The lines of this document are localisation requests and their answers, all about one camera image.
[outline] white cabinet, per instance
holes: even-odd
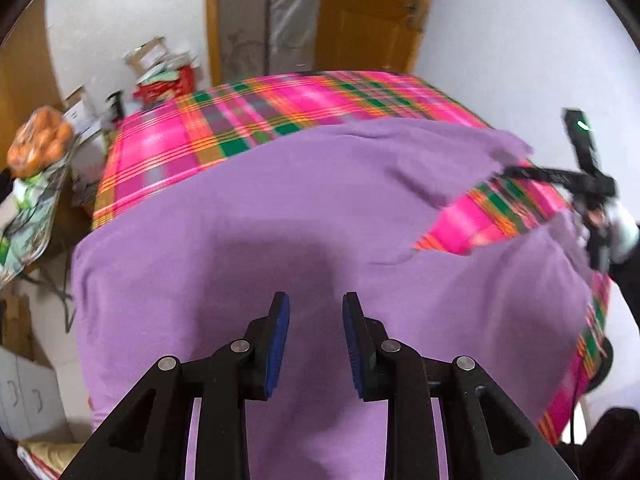
[[[72,442],[56,373],[2,347],[0,428],[14,440]]]

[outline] yellow cloth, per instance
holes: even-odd
[[[82,444],[51,444],[50,442],[20,442],[20,446],[42,460],[49,468],[62,474],[76,456]]]

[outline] metal bolt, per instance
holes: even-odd
[[[400,343],[395,339],[385,339],[380,345],[385,352],[397,352],[400,349]]]
[[[466,370],[467,372],[469,370],[473,370],[476,367],[476,362],[471,357],[467,357],[466,355],[457,358],[456,364],[458,365],[458,368]]]
[[[241,354],[242,352],[246,352],[249,348],[251,348],[251,345],[249,344],[248,341],[245,341],[244,339],[238,339],[231,343],[231,349],[236,354]]]
[[[175,368],[175,359],[173,357],[163,357],[158,361],[158,368],[163,372],[173,370]]]

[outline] person's hand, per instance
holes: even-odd
[[[640,230],[631,213],[622,205],[620,200],[610,200],[604,210],[588,211],[584,201],[574,198],[574,223],[578,233],[578,243],[587,245],[589,230],[584,225],[588,221],[596,227],[611,228],[611,261],[615,264],[624,262],[638,244]]]

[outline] plastic bag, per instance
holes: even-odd
[[[51,107],[38,108],[15,134],[6,154],[14,176],[30,178],[61,160],[74,136],[71,124]]]

